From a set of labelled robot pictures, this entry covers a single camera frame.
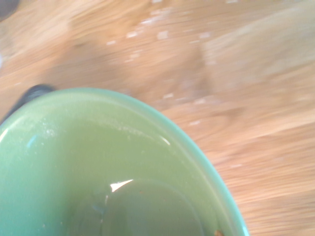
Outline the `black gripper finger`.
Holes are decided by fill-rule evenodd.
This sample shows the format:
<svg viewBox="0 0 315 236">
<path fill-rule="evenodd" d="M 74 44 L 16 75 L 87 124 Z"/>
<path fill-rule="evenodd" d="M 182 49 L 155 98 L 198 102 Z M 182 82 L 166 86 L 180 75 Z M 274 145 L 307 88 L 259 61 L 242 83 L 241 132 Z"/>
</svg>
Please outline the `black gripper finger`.
<svg viewBox="0 0 315 236">
<path fill-rule="evenodd" d="M 23 95 L 18 99 L 14 106 L 7 112 L 4 118 L 2 118 L 0 123 L 3 124 L 14 112 L 16 112 L 25 104 L 55 90 L 56 89 L 53 86 L 47 84 L 39 84 L 29 88 L 26 92 L 23 93 Z"/>
</svg>

